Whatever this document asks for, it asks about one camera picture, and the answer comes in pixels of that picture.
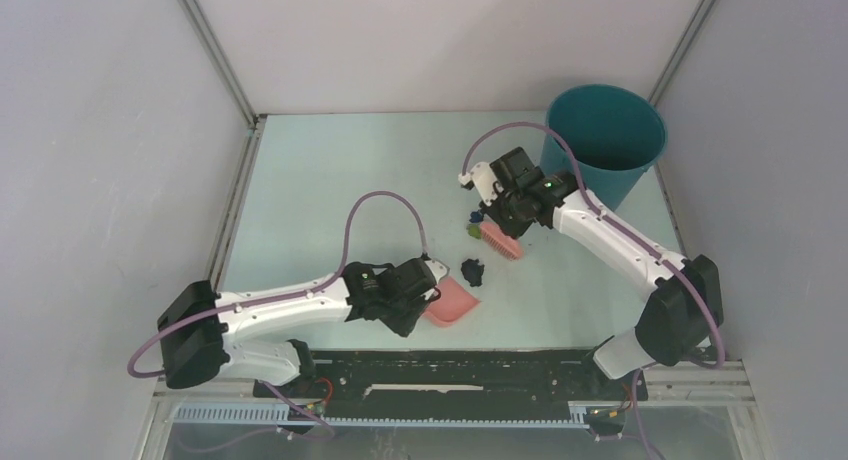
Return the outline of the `pink plastic hand brush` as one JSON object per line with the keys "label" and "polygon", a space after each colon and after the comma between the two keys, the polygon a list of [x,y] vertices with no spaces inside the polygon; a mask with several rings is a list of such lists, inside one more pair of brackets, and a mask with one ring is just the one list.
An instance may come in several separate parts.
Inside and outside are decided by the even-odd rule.
{"label": "pink plastic hand brush", "polygon": [[507,260],[520,260],[524,256],[524,249],[520,242],[506,235],[497,224],[483,221],[479,229],[481,239]]}

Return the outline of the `pink plastic dustpan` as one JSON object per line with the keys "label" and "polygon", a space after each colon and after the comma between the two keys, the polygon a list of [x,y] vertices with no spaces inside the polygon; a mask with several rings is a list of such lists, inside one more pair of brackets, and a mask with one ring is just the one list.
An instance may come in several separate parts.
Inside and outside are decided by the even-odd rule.
{"label": "pink plastic dustpan", "polygon": [[479,299],[450,276],[441,280],[437,288],[440,298],[430,303],[423,313],[423,317],[437,327],[447,328],[456,324],[480,304]]}

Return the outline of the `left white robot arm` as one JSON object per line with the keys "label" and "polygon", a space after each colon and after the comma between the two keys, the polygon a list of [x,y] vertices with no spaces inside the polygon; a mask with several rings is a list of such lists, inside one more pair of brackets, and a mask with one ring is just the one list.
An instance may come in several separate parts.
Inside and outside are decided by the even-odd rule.
{"label": "left white robot arm", "polygon": [[257,292],[223,292],[207,280],[186,287],[157,321],[164,378],[172,390],[213,379],[254,379],[304,396],[316,383],[307,343],[271,336],[297,327],[380,321],[407,337],[439,299],[448,266],[426,255],[395,266],[351,262],[338,275]]}

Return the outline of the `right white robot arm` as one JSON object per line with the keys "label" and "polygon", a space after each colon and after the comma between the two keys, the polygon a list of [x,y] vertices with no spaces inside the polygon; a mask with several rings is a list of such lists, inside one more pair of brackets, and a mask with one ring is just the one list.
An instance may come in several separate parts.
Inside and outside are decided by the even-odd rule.
{"label": "right white robot arm", "polygon": [[534,224],[575,240],[630,280],[645,305],[636,325],[593,350],[581,372],[585,391],[606,398],[622,377],[654,364],[674,366],[724,320],[717,265],[688,259],[650,240],[618,217],[568,170],[543,173],[523,148],[479,162],[459,176],[480,207],[510,239]]}

